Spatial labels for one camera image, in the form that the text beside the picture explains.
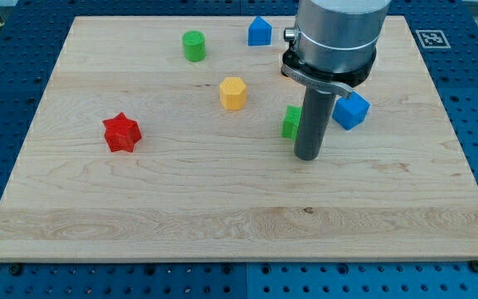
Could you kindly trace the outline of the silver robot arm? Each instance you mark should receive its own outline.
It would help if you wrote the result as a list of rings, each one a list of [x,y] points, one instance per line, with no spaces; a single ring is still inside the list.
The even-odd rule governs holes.
[[[281,72],[315,91],[349,98],[371,71],[390,0],[300,0],[284,30]]]

